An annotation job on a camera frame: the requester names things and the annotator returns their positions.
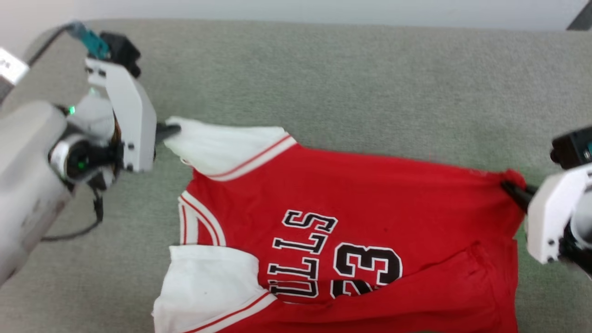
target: white sleeve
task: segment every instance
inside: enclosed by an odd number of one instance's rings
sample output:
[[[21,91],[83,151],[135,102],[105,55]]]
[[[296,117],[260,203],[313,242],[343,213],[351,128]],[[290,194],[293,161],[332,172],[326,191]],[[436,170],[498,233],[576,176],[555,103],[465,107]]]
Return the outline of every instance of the white sleeve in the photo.
[[[259,261],[222,246],[170,247],[154,303],[155,332],[216,332],[264,309],[275,296],[257,282]]]
[[[296,144],[281,127],[234,127],[171,117],[181,132],[165,140],[173,153],[219,181],[235,179]]]

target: gray fabric surface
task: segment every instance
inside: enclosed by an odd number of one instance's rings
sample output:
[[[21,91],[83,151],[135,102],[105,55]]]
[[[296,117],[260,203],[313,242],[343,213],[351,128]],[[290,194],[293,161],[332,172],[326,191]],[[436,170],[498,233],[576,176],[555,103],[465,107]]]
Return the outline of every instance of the gray fabric surface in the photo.
[[[537,184],[558,169],[553,136],[592,123],[592,35],[209,21],[101,21],[142,51],[140,82],[163,120],[284,126],[316,148],[516,168]],[[4,105],[79,101],[84,50],[63,37]],[[149,332],[178,240],[176,198],[191,174],[164,147],[155,170],[124,175],[105,222],[42,244],[0,289],[1,332]],[[52,228],[92,220],[81,191]],[[542,266],[518,235],[522,332],[592,330],[592,283]]]

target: bulls jersey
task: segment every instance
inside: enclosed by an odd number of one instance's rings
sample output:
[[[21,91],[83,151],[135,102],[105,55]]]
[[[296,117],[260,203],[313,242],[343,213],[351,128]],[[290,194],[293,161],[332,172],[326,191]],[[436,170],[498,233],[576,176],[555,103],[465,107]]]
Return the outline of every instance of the bulls jersey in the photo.
[[[363,302],[473,244],[511,239],[523,219],[500,187],[524,184],[514,171],[318,151],[279,127],[169,123],[182,131],[166,145],[194,169],[181,244],[254,256],[258,285],[283,302]]]

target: black cable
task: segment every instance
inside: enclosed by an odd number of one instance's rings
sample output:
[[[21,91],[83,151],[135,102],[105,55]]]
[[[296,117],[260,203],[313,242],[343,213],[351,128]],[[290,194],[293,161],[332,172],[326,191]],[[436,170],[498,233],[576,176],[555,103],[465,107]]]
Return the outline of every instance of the black cable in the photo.
[[[29,67],[33,67],[33,65],[35,65],[35,63],[39,60],[39,58],[41,58],[41,56],[45,53],[45,51],[47,51],[47,49],[53,44],[53,42],[56,41],[56,39],[60,37],[66,30],[72,27],[72,24],[66,24],[54,31],[54,33],[49,37],[49,39],[47,39],[47,41],[41,46],[41,48],[31,57],[31,59],[29,59],[29,61],[27,62]]]
[[[61,241],[70,241],[72,239],[78,238],[80,236],[84,236],[87,233],[93,231],[96,227],[98,227],[101,222],[103,222],[103,198],[99,194],[99,191],[96,189],[92,189],[92,192],[95,194],[95,200],[93,200],[93,205],[95,206],[95,214],[96,214],[96,221],[95,223],[91,224],[90,226],[79,230],[73,233],[67,233],[65,235],[58,235],[58,236],[45,236],[41,238],[42,242],[61,242]]]

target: black number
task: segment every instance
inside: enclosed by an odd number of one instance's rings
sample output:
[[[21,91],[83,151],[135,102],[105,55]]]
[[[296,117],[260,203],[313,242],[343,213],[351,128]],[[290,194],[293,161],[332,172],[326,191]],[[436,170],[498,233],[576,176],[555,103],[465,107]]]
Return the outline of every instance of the black number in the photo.
[[[337,298],[341,295],[352,296],[352,292],[348,291],[348,286],[350,286],[358,295],[370,293],[372,291],[370,284],[362,280],[332,280],[331,297]]]
[[[358,259],[357,264],[351,263],[351,258]],[[384,262],[385,269],[376,268],[376,262]],[[344,277],[356,277],[356,268],[367,271],[376,271],[377,286],[386,286],[403,274],[401,258],[389,248],[380,248],[375,246],[359,246],[349,243],[341,243],[335,248],[335,257],[333,262],[335,271]]]
[[[318,282],[316,281],[276,281],[269,280],[269,291],[274,294],[315,298],[318,296]]]
[[[283,267],[278,264],[269,264],[267,273],[269,275],[287,274],[295,276],[303,276],[309,280],[318,280],[318,259],[302,258],[302,263],[307,268]]]
[[[327,240],[326,235],[320,233],[311,233],[308,237],[309,240],[314,241],[313,244],[298,243],[285,241],[282,238],[275,237],[272,247],[275,249],[297,249],[300,251],[306,251],[311,254],[320,254]]]
[[[337,224],[337,219],[335,217],[323,216],[315,213],[307,213],[301,221],[295,220],[296,218],[301,217],[302,214],[303,213],[298,210],[288,209],[282,223],[285,226],[300,229],[310,228],[311,225],[318,223],[314,229],[326,233],[332,233]]]

